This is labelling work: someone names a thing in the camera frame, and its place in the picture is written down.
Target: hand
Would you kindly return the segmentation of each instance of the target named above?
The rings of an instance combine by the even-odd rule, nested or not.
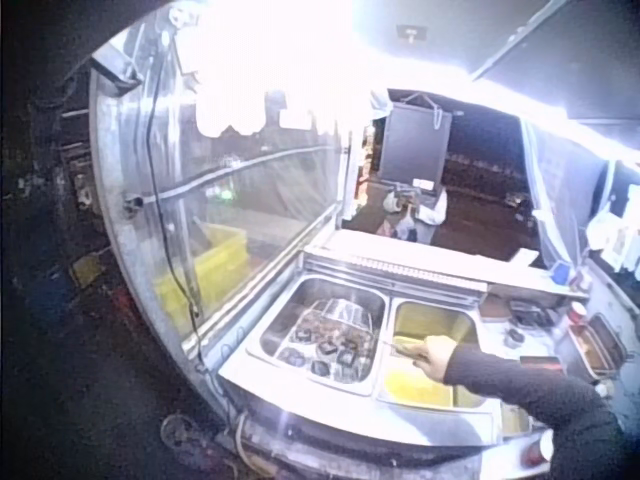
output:
[[[427,377],[436,382],[444,380],[449,359],[457,343],[444,335],[429,336],[420,345],[406,345],[405,348],[425,360],[415,360],[413,364],[422,369]]]

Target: yellow crate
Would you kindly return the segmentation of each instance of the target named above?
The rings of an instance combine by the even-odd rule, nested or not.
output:
[[[240,285],[249,275],[247,234],[244,230],[224,225],[200,224],[213,248],[194,258],[196,278],[202,295],[205,313]],[[176,274],[184,284],[182,267],[176,266]],[[156,294],[162,306],[181,334],[192,329],[187,301],[168,271],[154,282]]]

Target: plastic lid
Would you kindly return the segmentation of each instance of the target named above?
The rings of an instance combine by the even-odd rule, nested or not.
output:
[[[548,462],[553,456],[553,430],[546,430],[540,437],[540,454]]]
[[[581,317],[584,317],[587,314],[587,308],[580,302],[571,302],[571,310],[576,312]]]

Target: yellow sauce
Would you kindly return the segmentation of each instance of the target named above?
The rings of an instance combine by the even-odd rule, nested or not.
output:
[[[391,398],[398,403],[419,407],[453,406],[453,389],[427,378],[422,370],[414,367],[411,360],[392,359],[384,386]]]

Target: ceiling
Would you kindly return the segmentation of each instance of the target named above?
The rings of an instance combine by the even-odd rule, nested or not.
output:
[[[354,26],[380,51],[462,68],[639,148],[639,3],[355,0]],[[398,25],[424,39],[410,43]]]
[[[354,28],[394,56],[441,62],[473,72],[549,0],[354,0]],[[410,44],[398,25],[426,27]]]

